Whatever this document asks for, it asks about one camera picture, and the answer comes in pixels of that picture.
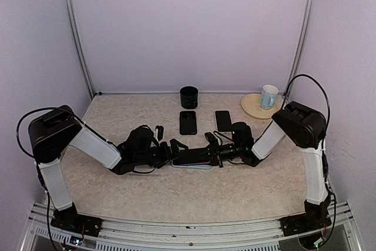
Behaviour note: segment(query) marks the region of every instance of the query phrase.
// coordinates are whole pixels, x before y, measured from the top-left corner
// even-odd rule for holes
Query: black smartphone
[[[231,132],[232,122],[229,111],[216,111],[217,131]]]
[[[181,111],[180,112],[180,134],[195,135],[197,134],[196,112]]]

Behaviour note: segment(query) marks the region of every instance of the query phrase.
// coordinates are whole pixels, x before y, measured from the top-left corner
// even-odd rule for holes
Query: light blue mug
[[[278,88],[273,85],[264,85],[261,92],[261,108],[270,110],[277,100]]]

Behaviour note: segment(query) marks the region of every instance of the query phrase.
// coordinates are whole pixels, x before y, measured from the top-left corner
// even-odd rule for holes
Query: metal pole
[[[305,2],[304,17],[303,17],[301,30],[300,30],[299,42],[298,42],[298,46],[295,52],[293,67],[291,69],[290,76],[288,78],[287,83],[289,83],[291,79],[298,74],[298,71],[299,71],[299,66],[301,63],[301,57],[303,55],[304,45],[306,44],[308,27],[309,27],[310,20],[311,20],[313,3],[314,3],[314,0],[306,0]],[[294,88],[294,82],[291,84],[290,89],[288,90],[288,93],[286,93],[287,99],[290,96],[293,88]]]
[[[85,56],[83,55],[81,40],[78,34],[77,23],[75,18],[75,11],[73,9],[72,0],[65,0],[66,10],[68,12],[70,31],[72,32],[73,40],[75,43],[75,48],[78,56],[79,66],[83,76],[83,81],[85,83],[86,89],[89,93],[91,99],[95,96],[95,89],[93,86],[92,78],[90,77],[89,69],[86,64]]]

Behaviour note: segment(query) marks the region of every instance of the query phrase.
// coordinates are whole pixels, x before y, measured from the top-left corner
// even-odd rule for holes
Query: beige marble table surface
[[[229,110],[258,138],[270,120],[257,120],[241,108],[239,94],[200,94],[198,133],[179,134],[179,94],[96,96],[84,121],[114,144],[139,125],[164,126],[164,140],[190,148],[207,145],[204,133],[216,129],[214,111]],[[84,153],[68,148],[62,159],[68,190],[79,212],[102,217],[157,222],[198,223],[260,219],[302,212],[306,195],[303,160],[288,138],[257,167],[210,170],[167,165],[149,175],[118,176]]]

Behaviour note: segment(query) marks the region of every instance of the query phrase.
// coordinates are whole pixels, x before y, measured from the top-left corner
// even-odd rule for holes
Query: mug handle
[[[273,105],[274,105],[274,97],[270,97],[269,107],[273,107]]]

